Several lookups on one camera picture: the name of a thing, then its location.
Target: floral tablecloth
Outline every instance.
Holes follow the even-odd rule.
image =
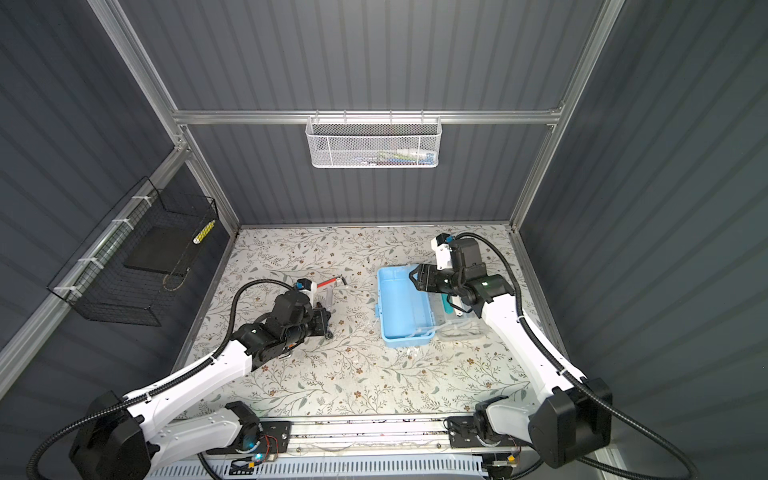
[[[233,400],[270,417],[465,412],[498,395],[522,401],[526,375],[494,334],[404,349],[390,349],[381,338],[373,311],[376,271],[433,263],[429,241],[441,232],[461,231],[487,237],[506,255],[523,289],[525,309],[538,322],[504,225],[242,230],[188,362],[218,346],[234,293],[257,278],[291,283],[343,275],[349,289],[334,293],[330,328],[335,336],[309,338],[290,358],[274,359],[225,385],[185,416],[206,414]],[[500,273],[501,262],[485,245],[481,248],[489,273]],[[279,293],[271,285],[248,289],[238,303],[237,326],[271,310]]]

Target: yellow connector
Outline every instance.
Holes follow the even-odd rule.
[[[203,238],[205,238],[206,235],[208,235],[208,232],[210,232],[214,228],[214,224],[216,223],[215,220],[211,220],[208,225],[203,227],[203,229],[197,234],[197,237],[192,240],[193,243],[200,243],[203,241]]]

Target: black corrugated cable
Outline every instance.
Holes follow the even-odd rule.
[[[553,365],[553,367],[558,372],[562,372],[563,365],[554,357],[554,355],[551,354],[551,352],[547,349],[547,347],[545,347],[544,344],[541,343],[541,341],[538,339],[534,331],[528,325],[528,322],[523,317],[523,306],[522,306],[522,297],[520,294],[521,292],[520,284],[515,278],[515,275],[513,274],[512,268],[509,266],[507,259],[504,257],[504,255],[502,255],[502,252],[500,252],[498,248],[496,248],[496,246],[494,246],[491,242],[489,242],[488,240],[479,236],[476,233],[464,232],[454,236],[454,238],[457,238],[457,239],[463,238],[463,237],[471,237],[476,240],[480,240],[485,245],[487,245],[488,248],[493,250],[493,253],[495,253],[499,259],[501,259],[502,263],[504,264],[504,268],[507,270],[509,279],[512,282],[512,288],[515,290],[515,304],[518,308],[518,315],[519,315],[518,321],[520,322],[520,325],[523,327],[525,334],[528,335],[528,338],[531,339],[534,345],[536,345],[536,348],[538,348],[541,354],[544,355],[544,357],[546,357],[546,359]],[[637,420],[633,419],[629,415],[623,413],[621,410],[614,408],[611,404],[605,402],[603,399],[596,396],[584,383],[582,383],[580,380],[578,380],[568,371],[564,371],[562,375],[579,392],[584,393],[593,402],[597,403],[603,410],[606,410],[617,419],[621,420],[622,422],[626,423],[633,429],[637,430],[639,433],[648,437],[650,440],[652,440],[654,443],[659,445],[664,450],[667,450],[674,458],[677,458],[677,460],[679,460],[680,463],[682,463],[685,466],[685,468],[688,471],[688,475],[684,477],[655,477],[652,475],[645,475],[642,473],[628,472],[627,470],[622,470],[621,468],[615,468],[611,465],[606,465],[602,462],[598,462],[597,460],[593,460],[588,457],[577,458],[579,462],[582,462],[585,465],[589,465],[591,467],[598,468],[600,470],[603,470],[604,472],[608,472],[613,475],[619,475],[620,477],[629,478],[630,480],[691,480],[692,478],[696,478],[699,475],[699,469],[690,460],[690,458],[688,458],[688,456],[685,455],[685,453],[682,450],[680,450],[678,447],[676,447],[671,442],[666,440],[664,437],[657,434],[653,430],[649,429],[645,425],[639,423]]]
[[[224,335],[224,339],[221,341],[219,348],[216,349],[216,351],[213,353],[211,357],[205,359],[205,361],[203,361],[200,365],[194,367],[189,372],[186,372],[183,375],[178,376],[177,378],[171,380],[170,382],[167,382],[161,386],[158,386],[156,389],[150,390],[148,393],[139,395],[138,397],[134,397],[133,399],[123,400],[117,405],[100,410],[99,412],[92,413],[90,415],[86,415],[82,419],[72,422],[69,425],[65,426],[63,429],[54,433],[53,435],[48,437],[46,440],[44,440],[43,443],[41,443],[40,446],[37,447],[37,449],[32,453],[32,456],[29,458],[29,462],[27,462],[27,468],[26,468],[27,478],[29,478],[29,480],[49,480],[49,478],[43,476],[43,474],[40,473],[40,469],[39,469],[40,459],[42,458],[43,454],[45,454],[45,452],[49,448],[51,448],[51,445],[61,440],[69,433],[76,431],[83,425],[87,425],[88,423],[95,422],[100,418],[110,415],[111,413],[120,412],[121,410],[125,410],[128,407],[132,407],[134,405],[137,405],[138,403],[144,402],[145,400],[151,397],[154,397],[159,393],[165,392],[169,388],[175,387],[176,385],[182,383],[183,381],[188,380],[192,376],[199,373],[199,371],[201,371],[202,369],[204,369],[205,367],[213,363],[214,359],[218,358],[219,355],[221,355],[221,353],[224,351],[224,349],[227,348],[227,344],[229,343],[232,337],[232,332],[234,331],[234,327],[235,327],[235,316],[237,313],[237,301],[240,298],[240,295],[242,295],[246,289],[254,285],[259,285],[261,283],[274,283],[276,285],[284,286],[288,290],[294,290],[294,287],[292,287],[288,283],[281,282],[279,280],[272,280],[268,278],[253,280],[243,285],[237,291],[237,293],[235,293],[235,296],[232,299],[232,306],[230,308],[230,323],[227,326],[227,333]]]

